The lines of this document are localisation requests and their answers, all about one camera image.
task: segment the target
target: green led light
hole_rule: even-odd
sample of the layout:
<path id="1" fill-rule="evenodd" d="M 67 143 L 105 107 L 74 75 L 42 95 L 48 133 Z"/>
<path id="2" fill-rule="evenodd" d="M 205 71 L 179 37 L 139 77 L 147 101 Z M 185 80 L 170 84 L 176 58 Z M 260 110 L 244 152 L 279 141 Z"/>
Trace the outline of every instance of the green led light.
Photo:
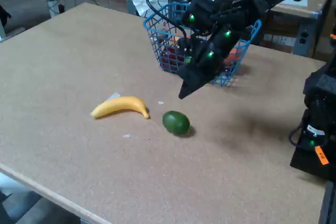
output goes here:
<path id="1" fill-rule="evenodd" d="M 212 58 L 212 56 L 214 55 L 214 52 L 210 52 L 210 53 L 208 53 L 208 58 Z"/>
<path id="2" fill-rule="evenodd" d="M 226 38 L 229 37 L 230 34 L 231 34 L 231 31 L 230 31 L 230 30 L 228 30 L 226 33 L 224 33 L 224 35 L 225 35 Z"/>
<path id="3" fill-rule="evenodd" d="M 194 17 L 194 15 L 190 14 L 190 16 L 189 16 L 189 20 L 190 20 L 191 22 L 195 21 L 195 17 Z"/>

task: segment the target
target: yellow banana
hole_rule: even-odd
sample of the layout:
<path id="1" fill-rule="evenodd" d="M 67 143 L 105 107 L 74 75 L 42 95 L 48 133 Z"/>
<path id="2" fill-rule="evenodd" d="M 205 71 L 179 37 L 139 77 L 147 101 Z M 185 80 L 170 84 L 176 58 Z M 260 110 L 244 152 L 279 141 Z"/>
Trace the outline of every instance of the yellow banana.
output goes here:
<path id="1" fill-rule="evenodd" d="M 91 112 L 91 115 L 97 119 L 119 110 L 135 110 L 143 114 L 146 119 L 149 118 L 146 105 L 137 97 L 119 97 L 103 102 Z"/>

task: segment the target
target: lime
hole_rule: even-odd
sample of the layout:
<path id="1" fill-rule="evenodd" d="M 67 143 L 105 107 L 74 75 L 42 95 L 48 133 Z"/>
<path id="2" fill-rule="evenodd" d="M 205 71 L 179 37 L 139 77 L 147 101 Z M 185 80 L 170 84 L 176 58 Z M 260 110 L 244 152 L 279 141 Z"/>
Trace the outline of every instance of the lime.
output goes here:
<path id="1" fill-rule="evenodd" d="M 168 111 L 162 117 L 166 129 L 174 135 L 183 135 L 189 131 L 190 121 L 185 114 L 178 111 Z"/>

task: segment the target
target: floor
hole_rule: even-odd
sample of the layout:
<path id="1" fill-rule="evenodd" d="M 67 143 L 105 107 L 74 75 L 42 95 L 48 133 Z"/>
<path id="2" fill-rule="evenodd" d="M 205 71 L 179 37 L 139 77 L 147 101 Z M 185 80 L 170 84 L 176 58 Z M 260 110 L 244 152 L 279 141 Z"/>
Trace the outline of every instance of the floor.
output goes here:
<path id="1" fill-rule="evenodd" d="M 96 0 L 100 6 L 127 12 L 126 3 L 117 3 L 108 0 Z M 66 10 L 74 6 L 74 0 L 61 0 Z M 93 3 L 92 0 L 76 0 L 76 5 L 83 2 Z M 0 5 L 12 15 L 5 27 L 6 33 L 18 28 L 30 29 L 50 18 L 46 0 L 0 0 Z M 25 193 L 12 194 L 4 201 L 4 207 L 8 211 L 25 197 Z M 18 224 L 77 224 L 78 218 L 64 209 L 42 198 L 39 202 L 17 223 Z"/>
<path id="2" fill-rule="evenodd" d="M 95 4 L 92 0 L 76 0 L 76 5 L 83 2 Z M 96 0 L 103 7 L 127 12 L 126 3 L 118 3 L 109 0 Z M 75 0 L 60 0 L 66 10 L 73 8 Z M 0 5 L 12 15 L 5 27 L 6 33 L 24 27 L 29 29 L 50 18 L 46 0 L 0 0 Z"/>

